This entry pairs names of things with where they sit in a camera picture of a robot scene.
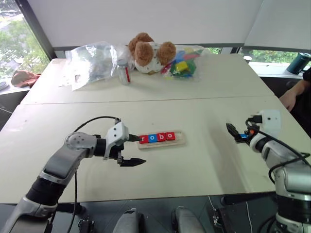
person's hand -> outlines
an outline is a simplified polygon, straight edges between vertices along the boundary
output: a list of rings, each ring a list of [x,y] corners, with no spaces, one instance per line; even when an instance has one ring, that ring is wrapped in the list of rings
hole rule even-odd
[[[283,96],[280,97],[280,101],[290,112],[296,103],[296,93],[294,91],[288,90]]]

blue letter block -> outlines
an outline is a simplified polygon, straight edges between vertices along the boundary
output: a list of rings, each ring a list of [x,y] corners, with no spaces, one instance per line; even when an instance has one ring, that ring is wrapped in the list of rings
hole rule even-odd
[[[156,134],[150,134],[150,135],[148,135],[148,142],[149,142],[149,143],[157,142]]]

black thermos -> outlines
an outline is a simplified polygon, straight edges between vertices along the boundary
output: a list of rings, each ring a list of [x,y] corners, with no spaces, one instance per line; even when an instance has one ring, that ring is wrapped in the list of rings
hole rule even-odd
[[[311,55],[308,53],[300,52],[296,58],[290,63],[287,67],[287,71],[292,74],[299,74],[302,69],[308,64],[311,60]]]

black floor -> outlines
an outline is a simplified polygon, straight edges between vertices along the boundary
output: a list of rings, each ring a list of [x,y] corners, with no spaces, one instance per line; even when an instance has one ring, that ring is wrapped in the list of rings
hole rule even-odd
[[[221,208],[220,197],[211,197],[215,208]],[[208,197],[162,198],[146,200],[119,200],[82,203],[86,208],[84,216],[89,215],[95,221],[96,233],[112,233],[122,213],[130,208],[137,208],[144,214],[145,233],[171,233],[171,212],[179,205],[191,209],[200,219],[206,233],[220,233],[221,229],[212,224],[213,208]],[[13,206],[0,204],[0,229],[13,210]],[[249,217],[246,202],[227,206],[229,222],[233,231],[237,233],[256,232],[259,225],[276,213],[276,204],[271,197],[260,198],[248,202]],[[53,233],[65,233],[70,223],[71,214],[57,213],[53,223]],[[76,217],[71,233],[78,233],[77,227],[80,218]]]
[[[0,131],[11,116],[9,112],[15,110],[27,93],[28,90],[0,95]]]

bag of colorful blocks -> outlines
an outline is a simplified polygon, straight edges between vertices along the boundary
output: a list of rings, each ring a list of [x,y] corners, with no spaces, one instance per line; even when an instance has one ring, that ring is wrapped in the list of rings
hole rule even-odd
[[[199,63],[198,60],[202,56],[208,54],[205,48],[200,50],[194,50],[192,48],[184,48],[177,52],[174,60],[165,66],[161,73],[168,80],[180,79],[180,80],[199,80]]]

